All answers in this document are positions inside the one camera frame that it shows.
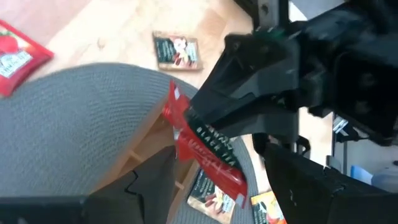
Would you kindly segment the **orange mango tea packet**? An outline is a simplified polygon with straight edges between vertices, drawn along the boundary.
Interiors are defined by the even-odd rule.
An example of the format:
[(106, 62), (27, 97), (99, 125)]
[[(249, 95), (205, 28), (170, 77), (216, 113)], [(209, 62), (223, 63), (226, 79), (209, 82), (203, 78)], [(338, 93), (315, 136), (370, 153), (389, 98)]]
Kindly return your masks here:
[(254, 224), (287, 224), (273, 191), (251, 197)]

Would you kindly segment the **black rig frame post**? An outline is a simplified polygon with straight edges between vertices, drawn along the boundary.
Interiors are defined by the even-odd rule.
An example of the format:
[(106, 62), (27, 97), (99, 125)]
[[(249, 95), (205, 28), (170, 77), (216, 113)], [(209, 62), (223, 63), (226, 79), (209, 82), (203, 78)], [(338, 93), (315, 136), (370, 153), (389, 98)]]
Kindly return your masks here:
[(252, 19), (253, 29), (290, 24), (289, 0), (233, 0)]

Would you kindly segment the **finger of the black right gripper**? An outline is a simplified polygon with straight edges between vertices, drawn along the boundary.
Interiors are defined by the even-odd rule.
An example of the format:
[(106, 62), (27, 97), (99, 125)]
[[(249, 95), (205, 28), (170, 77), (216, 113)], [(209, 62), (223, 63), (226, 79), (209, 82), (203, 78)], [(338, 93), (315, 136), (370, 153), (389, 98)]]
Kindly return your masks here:
[(214, 121), (214, 128), (229, 137), (266, 133), (283, 142), (299, 138), (299, 113), (279, 106), (240, 108)]
[(229, 34), (208, 78), (192, 98), (209, 124), (238, 122), (272, 108), (295, 110), (300, 47), (272, 34)]

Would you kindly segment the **light blue plastic object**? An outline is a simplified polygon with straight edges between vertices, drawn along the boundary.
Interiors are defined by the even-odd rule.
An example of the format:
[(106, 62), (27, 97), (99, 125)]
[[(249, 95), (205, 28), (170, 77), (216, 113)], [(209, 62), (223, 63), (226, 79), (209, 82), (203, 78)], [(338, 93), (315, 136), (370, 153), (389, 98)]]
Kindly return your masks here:
[(350, 177), (368, 185), (372, 185), (373, 174), (360, 166), (351, 166)]

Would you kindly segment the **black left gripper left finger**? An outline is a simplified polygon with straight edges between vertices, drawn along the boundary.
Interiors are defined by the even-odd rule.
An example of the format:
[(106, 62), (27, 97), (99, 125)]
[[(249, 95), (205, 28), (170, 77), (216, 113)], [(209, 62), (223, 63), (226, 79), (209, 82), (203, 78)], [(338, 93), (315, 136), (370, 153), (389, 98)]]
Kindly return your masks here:
[(166, 224), (175, 186), (176, 149), (167, 146), (85, 203), (85, 224)]

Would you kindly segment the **wooden three-compartment tea box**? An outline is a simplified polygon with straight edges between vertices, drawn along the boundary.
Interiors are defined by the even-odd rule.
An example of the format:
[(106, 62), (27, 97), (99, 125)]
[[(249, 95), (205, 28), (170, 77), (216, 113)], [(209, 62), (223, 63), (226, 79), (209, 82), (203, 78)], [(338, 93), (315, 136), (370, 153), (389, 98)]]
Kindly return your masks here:
[(95, 192), (133, 170), (161, 149), (173, 146), (176, 149), (177, 158), (174, 169), (175, 186), (166, 222), (166, 224), (171, 224), (197, 173), (198, 164), (194, 160), (179, 161), (173, 128), (162, 116), (165, 101), (165, 98), (161, 98), (141, 121), (126, 147), (118, 154), (114, 164), (99, 182)]

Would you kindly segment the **brown vanilla tea packet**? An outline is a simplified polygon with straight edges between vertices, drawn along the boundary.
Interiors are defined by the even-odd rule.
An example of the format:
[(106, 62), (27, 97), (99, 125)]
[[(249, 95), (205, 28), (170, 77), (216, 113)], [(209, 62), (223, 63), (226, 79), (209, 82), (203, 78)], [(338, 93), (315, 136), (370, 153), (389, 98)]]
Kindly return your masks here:
[(175, 32), (153, 31), (152, 39), (159, 69), (203, 69), (197, 38)]
[(220, 224), (231, 223), (235, 207), (235, 201), (215, 185), (202, 169), (195, 177), (187, 204)]

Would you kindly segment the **red strawberry tea packet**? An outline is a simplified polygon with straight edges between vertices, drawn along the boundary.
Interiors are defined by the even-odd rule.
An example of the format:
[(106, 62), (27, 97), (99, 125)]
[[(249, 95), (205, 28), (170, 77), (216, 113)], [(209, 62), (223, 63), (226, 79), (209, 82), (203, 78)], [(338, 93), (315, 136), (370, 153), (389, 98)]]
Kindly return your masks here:
[(214, 184), (244, 208), (248, 182), (230, 139), (204, 122), (174, 81), (169, 82), (162, 114), (174, 129), (179, 159), (195, 159)]
[(54, 53), (0, 19), (0, 96), (11, 96)]

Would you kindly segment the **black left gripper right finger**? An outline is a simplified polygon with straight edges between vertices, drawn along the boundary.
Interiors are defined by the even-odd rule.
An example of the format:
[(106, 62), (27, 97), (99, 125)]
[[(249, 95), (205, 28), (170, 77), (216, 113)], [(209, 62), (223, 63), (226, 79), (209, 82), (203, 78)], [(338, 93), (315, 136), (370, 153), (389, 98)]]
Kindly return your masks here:
[(398, 224), (398, 193), (268, 143), (262, 153), (287, 224)]

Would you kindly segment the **grey round woven placemat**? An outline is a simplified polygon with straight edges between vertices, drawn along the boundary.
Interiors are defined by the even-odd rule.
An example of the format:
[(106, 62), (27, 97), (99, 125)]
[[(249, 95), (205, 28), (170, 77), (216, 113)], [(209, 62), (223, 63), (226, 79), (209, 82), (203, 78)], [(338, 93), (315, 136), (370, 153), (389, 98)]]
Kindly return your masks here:
[[(88, 197), (171, 79), (93, 63), (0, 99), (0, 224), (85, 224)], [(182, 202), (171, 224), (216, 222)]]

